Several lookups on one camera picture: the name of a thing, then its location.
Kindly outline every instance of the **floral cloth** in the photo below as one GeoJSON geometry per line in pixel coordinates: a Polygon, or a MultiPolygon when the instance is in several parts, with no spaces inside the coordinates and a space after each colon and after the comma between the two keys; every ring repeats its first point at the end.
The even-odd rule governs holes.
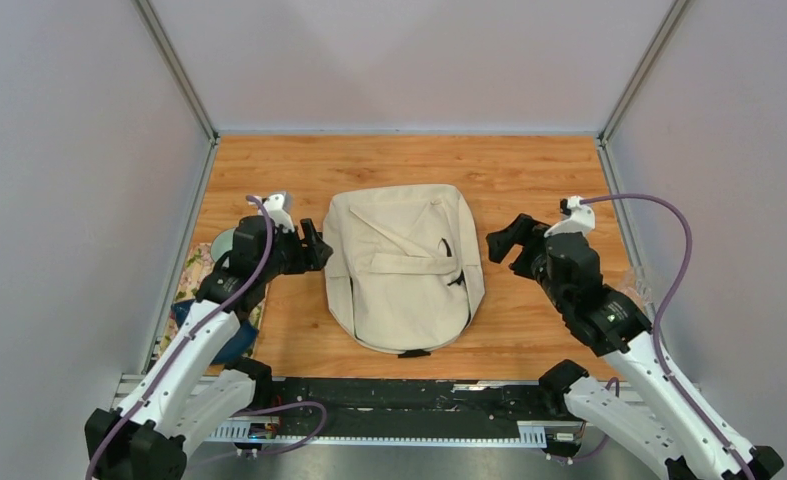
{"type": "MultiPolygon", "coordinates": [[[[195,298],[199,284],[213,271],[214,261],[210,256],[210,245],[210,243],[200,243],[190,248],[190,253],[187,254],[187,259],[184,262],[181,280],[178,282],[178,293],[175,294],[175,302],[183,302],[195,298]]],[[[249,321],[258,330],[260,330],[261,319],[263,318],[263,306],[264,302],[262,301],[249,315],[249,321]]],[[[175,315],[170,312],[169,319],[166,322],[166,330],[163,336],[155,342],[155,349],[152,353],[152,361],[149,368],[166,351],[166,348],[177,333],[178,326],[175,324],[175,315]]],[[[243,355],[251,357],[252,353],[254,353],[254,344],[243,355]]],[[[215,372],[211,372],[213,369],[214,367],[208,369],[208,374],[214,374],[215,372]]]]}

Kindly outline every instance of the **robotic arm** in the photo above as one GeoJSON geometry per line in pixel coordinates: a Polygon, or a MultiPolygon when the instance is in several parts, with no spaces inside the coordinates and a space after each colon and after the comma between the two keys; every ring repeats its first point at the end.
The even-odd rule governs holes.
{"type": "Polygon", "coordinates": [[[522,252],[510,266],[514,274],[541,286],[573,337],[619,371],[655,417],[634,411],[568,360],[541,378],[556,404],[595,422],[662,479],[749,478],[731,448],[757,480],[772,478],[783,466],[775,450],[752,445],[727,424],[662,346],[670,370],[665,373],[649,319],[630,298],[603,283],[599,255],[585,238],[595,226],[591,208],[580,197],[570,197],[561,202],[561,211],[564,219],[552,227],[521,214],[504,230],[489,234],[489,259],[500,263],[514,245],[521,245],[522,252]],[[697,407],[725,433],[731,447],[717,439],[697,407]]]}
{"type": "Polygon", "coordinates": [[[272,370],[248,358],[226,365],[210,387],[188,401],[214,356],[263,300],[266,285],[278,275],[322,270],[333,253],[309,219],[300,222],[304,239],[299,238],[289,214],[289,194],[278,192],[258,201],[272,219],[273,230],[267,232],[261,215],[240,220],[231,250],[202,281],[196,303],[164,355],[116,409],[96,409],[88,419],[90,457],[103,442],[107,444],[92,472],[96,478],[180,479],[187,459],[220,423],[250,405],[270,406],[272,370]],[[236,295],[264,260],[268,233],[272,235],[268,258],[258,277],[236,295]]]}

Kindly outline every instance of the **wooden tabletop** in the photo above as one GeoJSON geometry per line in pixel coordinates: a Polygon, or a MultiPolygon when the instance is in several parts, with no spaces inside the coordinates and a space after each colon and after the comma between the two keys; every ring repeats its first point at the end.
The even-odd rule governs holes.
{"type": "MultiPolygon", "coordinates": [[[[589,137],[230,136],[223,137],[194,242],[254,212],[246,194],[287,190],[293,220],[318,229],[331,197],[363,188],[448,183],[464,195],[481,241],[486,294],[472,324],[429,357],[399,359],[358,345],[328,312],[322,273],[279,277],[266,299],[256,358],[279,376],[536,380],[571,358],[592,375],[613,375],[570,336],[540,287],[487,260],[487,233],[519,213],[553,223],[570,195],[608,193],[589,137]]],[[[596,206],[589,236],[607,282],[628,268],[610,204],[596,206]]]]}

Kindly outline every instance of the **white wall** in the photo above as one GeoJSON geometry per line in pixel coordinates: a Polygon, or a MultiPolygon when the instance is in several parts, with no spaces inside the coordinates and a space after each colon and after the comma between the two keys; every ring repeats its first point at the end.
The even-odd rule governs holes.
{"type": "MultiPolygon", "coordinates": [[[[787,462],[787,1],[696,2],[613,148],[626,191],[668,198],[692,222],[694,261],[665,329],[677,359],[787,462]]],[[[672,278],[680,228],[630,208],[646,263],[672,278]]]]}
{"type": "Polygon", "coordinates": [[[0,1],[0,479],[83,478],[205,155],[130,0],[0,1]]]}
{"type": "Polygon", "coordinates": [[[671,0],[153,0],[220,130],[597,131],[671,0]]]}

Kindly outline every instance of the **canvas bag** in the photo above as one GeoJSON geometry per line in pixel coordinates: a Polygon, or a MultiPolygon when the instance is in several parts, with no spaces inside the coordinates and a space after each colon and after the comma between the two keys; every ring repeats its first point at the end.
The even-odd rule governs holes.
{"type": "Polygon", "coordinates": [[[484,297],[472,213],[452,185],[341,193],[323,239],[328,307],[358,343],[425,354],[455,341],[484,297]]]}

